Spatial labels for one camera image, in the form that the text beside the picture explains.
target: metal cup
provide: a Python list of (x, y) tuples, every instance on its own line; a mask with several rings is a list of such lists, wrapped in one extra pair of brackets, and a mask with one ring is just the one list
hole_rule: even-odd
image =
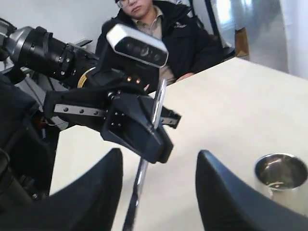
[(266, 155), (255, 166), (257, 189), (273, 201), (306, 215), (308, 170), (299, 158), (284, 153)]

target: beige shirt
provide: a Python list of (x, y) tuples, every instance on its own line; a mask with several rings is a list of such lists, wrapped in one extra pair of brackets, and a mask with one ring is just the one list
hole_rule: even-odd
[[(139, 21), (139, 20), (133, 19), (133, 21), (135, 22), (135, 24), (137, 25), (137, 28), (140, 31), (147, 33), (149, 35), (152, 35), (153, 37), (161, 40), (162, 39), (162, 19), (161, 18), (163, 17), (163, 13), (157, 6), (154, 6), (154, 7), (157, 12), (157, 17), (155, 18), (155, 20), (152, 22), (151, 25), (143, 23), (142, 21)], [(168, 85), (174, 83), (175, 81), (174, 75), (168, 65), (165, 65), (164, 67), (159, 69), (159, 77), (160, 78), (165, 77), (167, 79)]]

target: metal stick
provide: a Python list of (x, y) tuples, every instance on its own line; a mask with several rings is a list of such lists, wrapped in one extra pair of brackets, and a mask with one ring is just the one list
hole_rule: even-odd
[[(158, 89), (155, 94), (154, 105), (152, 110), (152, 118), (151, 118), (154, 129), (157, 129), (159, 125), (166, 87), (167, 87), (167, 80), (165, 78), (160, 79), (158, 83)], [(148, 168), (148, 162), (141, 158), (134, 182), (133, 194), (131, 196), (128, 211), (126, 213), (123, 231), (131, 231), (134, 228), (135, 218), (137, 214), (140, 197), (142, 194), (147, 168)]]

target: table surface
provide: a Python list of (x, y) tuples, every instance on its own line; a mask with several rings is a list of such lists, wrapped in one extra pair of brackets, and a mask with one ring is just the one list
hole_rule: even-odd
[[(194, 177), (200, 150), (212, 152), (256, 187), (254, 165), (270, 153), (308, 163), (308, 81), (233, 58), (168, 86), (164, 105), (182, 115), (166, 128), (174, 149), (166, 164), (149, 165), (136, 231), (204, 230)], [(111, 148), (98, 132), (75, 126), (61, 132), (51, 194), (95, 165)], [(121, 199), (114, 229), (121, 230), (139, 157), (126, 148)]]

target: man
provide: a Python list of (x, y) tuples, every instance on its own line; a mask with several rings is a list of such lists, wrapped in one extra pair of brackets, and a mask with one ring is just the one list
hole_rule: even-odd
[[(116, 19), (164, 42), (169, 51), (167, 65), (159, 70), (168, 84), (181, 81), (221, 62), (218, 43), (194, 19), (190, 8), (160, 0), (115, 0), (121, 8)], [(102, 52), (106, 35), (98, 39)]]

